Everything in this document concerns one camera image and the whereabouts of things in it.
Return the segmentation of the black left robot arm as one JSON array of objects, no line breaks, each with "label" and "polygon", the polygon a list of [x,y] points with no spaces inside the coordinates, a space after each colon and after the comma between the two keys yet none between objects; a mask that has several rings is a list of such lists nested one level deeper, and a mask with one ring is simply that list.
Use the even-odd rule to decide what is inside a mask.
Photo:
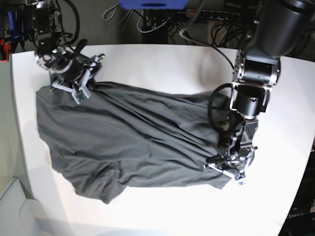
[{"label": "black left robot arm", "polygon": [[258,9],[253,36],[237,52],[230,84],[215,89],[209,99],[213,110],[216,95],[231,89],[227,128],[216,127],[219,152],[206,166],[243,175],[253,159],[252,140],[258,128],[257,116],[266,111],[270,94],[281,74],[281,57],[297,44],[315,13],[312,0],[264,0]]}]

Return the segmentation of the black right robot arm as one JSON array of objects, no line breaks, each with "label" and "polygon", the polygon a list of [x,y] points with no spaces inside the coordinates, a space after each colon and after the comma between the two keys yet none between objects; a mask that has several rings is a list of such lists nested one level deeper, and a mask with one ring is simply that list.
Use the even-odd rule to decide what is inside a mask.
[{"label": "black right robot arm", "polygon": [[75,17],[74,34],[63,27],[61,8],[57,0],[27,0],[32,8],[32,26],[35,31],[35,62],[51,74],[51,83],[79,88],[100,70],[96,56],[89,58],[81,53],[87,40],[78,40],[80,18],[72,1],[66,3]]}]

